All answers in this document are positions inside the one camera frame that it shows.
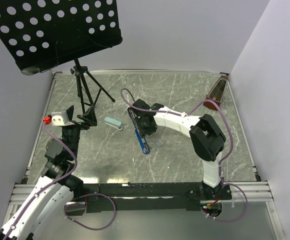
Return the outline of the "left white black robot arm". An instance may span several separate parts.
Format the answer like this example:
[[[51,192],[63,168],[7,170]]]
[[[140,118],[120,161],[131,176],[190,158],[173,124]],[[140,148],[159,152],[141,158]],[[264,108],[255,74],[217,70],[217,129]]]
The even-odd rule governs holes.
[[[78,115],[79,122],[72,119],[73,113],[74,106],[70,106],[43,119],[43,128],[49,124],[61,128],[61,138],[49,134],[47,163],[21,207],[0,227],[0,240],[37,240],[49,219],[68,201],[83,197],[83,181],[72,173],[78,166],[80,132],[96,126],[97,118],[94,105]]]

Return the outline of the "blue black stapler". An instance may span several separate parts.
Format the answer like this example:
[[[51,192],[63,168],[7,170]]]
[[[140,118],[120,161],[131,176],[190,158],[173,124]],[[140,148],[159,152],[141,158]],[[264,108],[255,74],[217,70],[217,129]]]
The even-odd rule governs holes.
[[[142,152],[145,155],[148,155],[150,153],[150,147],[149,147],[145,137],[142,137],[141,134],[140,134],[140,130],[139,130],[139,127],[138,127],[137,122],[135,120],[135,115],[134,115],[134,112],[132,111],[132,108],[128,107],[127,108],[127,112],[128,112],[128,115],[129,115],[130,119],[133,122],[133,125],[134,125],[134,128],[135,128],[135,130],[134,130],[135,131],[135,135],[137,137],[137,140],[139,142],[141,150],[142,150]]]

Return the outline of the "staple strip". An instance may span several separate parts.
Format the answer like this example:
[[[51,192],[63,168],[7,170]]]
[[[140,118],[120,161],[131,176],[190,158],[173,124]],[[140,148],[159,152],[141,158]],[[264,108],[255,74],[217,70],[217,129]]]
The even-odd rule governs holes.
[[[163,145],[162,141],[161,140],[157,140],[156,142],[154,142],[152,145],[151,145],[151,149],[152,150],[155,150],[159,147],[161,147]]]

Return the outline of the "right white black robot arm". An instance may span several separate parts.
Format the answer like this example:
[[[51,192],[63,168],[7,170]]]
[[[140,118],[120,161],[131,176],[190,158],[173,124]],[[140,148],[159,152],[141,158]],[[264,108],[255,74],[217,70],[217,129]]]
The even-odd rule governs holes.
[[[220,162],[226,137],[211,115],[187,115],[159,103],[150,106],[141,99],[130,105],[127,112],[146,155],[151,151],[146,137],[155,133],[157,127],[166,127],[190,138],[196,155],[203,162],[204,195],[215,199],[221,193]]]

